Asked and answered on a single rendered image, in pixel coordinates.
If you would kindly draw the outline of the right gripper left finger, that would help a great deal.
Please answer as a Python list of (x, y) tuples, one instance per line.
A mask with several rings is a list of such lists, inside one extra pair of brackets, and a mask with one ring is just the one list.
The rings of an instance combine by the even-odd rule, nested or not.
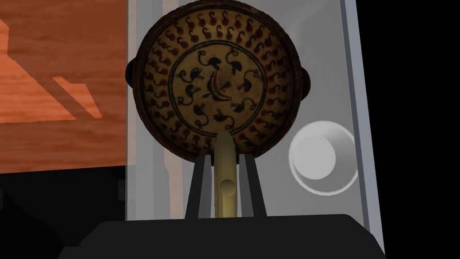
[(212, 165), (211, 156), (196, 158), (192, 174), (185, 219), (211, 218)]

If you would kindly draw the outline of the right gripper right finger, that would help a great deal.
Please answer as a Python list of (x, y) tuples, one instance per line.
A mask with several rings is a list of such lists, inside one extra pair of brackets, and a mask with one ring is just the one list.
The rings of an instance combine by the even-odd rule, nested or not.
[(240, 155), (239, 181), (242, 217), (266, 217), (257, 166), (251, 154)]

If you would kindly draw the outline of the tan utensil handle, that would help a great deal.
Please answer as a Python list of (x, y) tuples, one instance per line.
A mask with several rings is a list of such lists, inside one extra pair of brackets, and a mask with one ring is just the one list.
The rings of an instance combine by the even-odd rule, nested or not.
[(237, 164), (233, 139), (229, 132), (217, 134), (214, 149), (215, 217), (237, 217)]

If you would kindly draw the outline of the white cup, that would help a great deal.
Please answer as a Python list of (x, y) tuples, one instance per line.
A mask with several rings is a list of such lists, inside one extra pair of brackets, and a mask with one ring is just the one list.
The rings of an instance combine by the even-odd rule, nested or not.
[(355, 138), (331, 121), (302, 127), (291, 141), (288, 162), (295, 180), (315, 195), (338, 195), (358, 179)]

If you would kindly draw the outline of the brown patterned bowl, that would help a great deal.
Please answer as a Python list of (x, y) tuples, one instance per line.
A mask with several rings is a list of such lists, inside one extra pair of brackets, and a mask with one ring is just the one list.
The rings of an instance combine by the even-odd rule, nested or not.
[(191, 162), (212, 154), (222, 131), (237, 153), (263, 155), (311, 88), (280, 24), (236, 0), (198, 0), (160, 18), (125, 78), (153, 138)]

